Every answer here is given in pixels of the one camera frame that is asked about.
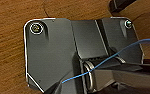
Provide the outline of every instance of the dark plastic part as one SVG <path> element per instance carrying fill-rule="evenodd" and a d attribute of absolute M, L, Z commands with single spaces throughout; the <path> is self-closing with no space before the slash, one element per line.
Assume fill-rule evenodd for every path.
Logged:
<path fill-rule="evenodd" d="M 120 12 L 136 0 L 111 0 L 109 3 L 110 12 Z"/>
<path fill-rule="evenodd" d="M 30 25 L 34 22 L 43 25 L 41 34 L 31 32 Z M 48 91 L 58 81 L 81 74 L 70 20 L 34 20 L 27 23 L 24 29 L 27 72 L 44 91 Z M 31 79 L 28 80 L 28 83 L 36 86 Z M 78 80 L 74 79 L 64 83 L 61 94 L 84 94 L 84 90 L 82 78 L 78 78 Z"/>
<path fill-rule="evenodd" d="M 126 46 L 138 41 L 134 26 L 127 28 L 127 18 L 103 18 L 103 27 L 108 40 L 108 45 L 115 53 Z M 119 54 L 126 63 L 141 64 L 143 52 L 140 45 L 135 45 Z"/>
<path fill-rule="evenodd" d="M 71 23 L 81 59 L 108 57 L 106 45 L 95 20 L 71 21 Z"/>

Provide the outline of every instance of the metal edge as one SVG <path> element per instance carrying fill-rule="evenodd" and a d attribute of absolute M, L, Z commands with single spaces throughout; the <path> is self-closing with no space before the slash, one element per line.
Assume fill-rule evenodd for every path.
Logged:
<path fill-rule="evenodd" d="M 34 80 L 34 78 L 33 78 L 29 73 L 27 73 L 27 75 L 28 75 L 28 77 L 34 82 L 34 84 L 39 88 L 39 90 L 44 93 L 44 90 L 43 90 L 43 89 L 40 87 L 40 85 Z"/>
<path fill-rule="evenodd" d="M 103 42 L 103 45 L 104 45 L 104 48 L 105 48 L 105 52 L 106 52 L 106 54 L 108 54 L 107 47 L 105 46 L 104 40 L 103 40 L 102 35 L 101 35 L 101 31 L 99 30 L 98 23 L 97 23 L 97 21 L 96 21 L 96 20 L 94 20 L 94 21 L 95 21 L 95 24 L 96 24 L 97 29 L 98 29 L 98 31 L 99 31 L 99 34 L 100 34 L 101 40 L 102 40 L 102 42 Z"/>

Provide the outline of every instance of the cable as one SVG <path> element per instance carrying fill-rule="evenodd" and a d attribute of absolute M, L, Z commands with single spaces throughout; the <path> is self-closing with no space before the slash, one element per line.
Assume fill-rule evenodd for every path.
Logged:
<path fill-rule="evenodd" d="M 142 40 L 139 40 L 139 41 L 137 41 L 137 42 L 135 42 L 135 43 L 132 43 L 132 44 L 130 44 L 129 46 L 126 46 L 124 49 L 120 50 L 119 52 L 115 53 L 114 55 L 112 55 L 112 56 L 106 58 L 104 61 L 102 61 L 101 63 L 99 63 L 97 66 L 95 66 L 95 67 L 94 67 L 93 69 L 91 69 L 90 71 L 85 72 L 85 73 L 80 74 L 80 75 L 77 75 L 77 76 L 74 76 L 74 77 L 71 77 L 71 78 L 68 78 L 68 79 L 62 81 L 62 84 L 65 83 L 65 82 L 67 82 L 67 81 L 69 81 L 69 80 L 76 79 L 76 78 L 78 78 L 78 77 L 84 76 L 84 75 L 88 74 L 89 72 L 92 72 L 93 70 L 95 70 L 96 68 L 98 68 L 100 65 L 102 65 L 102 64 L 105 63 L 106 61 L 108 61 L 108 60 L 114 58 L 115 56 L 117 56 L 118 54 L 120 54 L 122 51 L 127 50 L 128 48 L 130 48 L 130 47 L 132 47 L 132 46 L 134 46 L 134 45 L 137 45 L 137 44 L 139 44 L 139 43 L 146 43 L 146 42 L 150 42 L 150 39 L 142 39 Z"/>

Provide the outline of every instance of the screw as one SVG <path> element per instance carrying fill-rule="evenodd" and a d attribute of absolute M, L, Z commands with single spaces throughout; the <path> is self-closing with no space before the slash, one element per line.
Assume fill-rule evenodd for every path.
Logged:
<path fill-rule="evenodd" d="M 31 30 L 34 34 L 39 34 L 42 31 L 42 27 L 39 23 L 33 23 L 31 25 Z"/>
<path fill-rule="evenodd" d="M 131 21 L 129 21 L 129 20 L 126 20 L 125 21 L 125 26 L 126 26 L 126 28 L 131 28 L 132 27 L 132 22 Z"/>

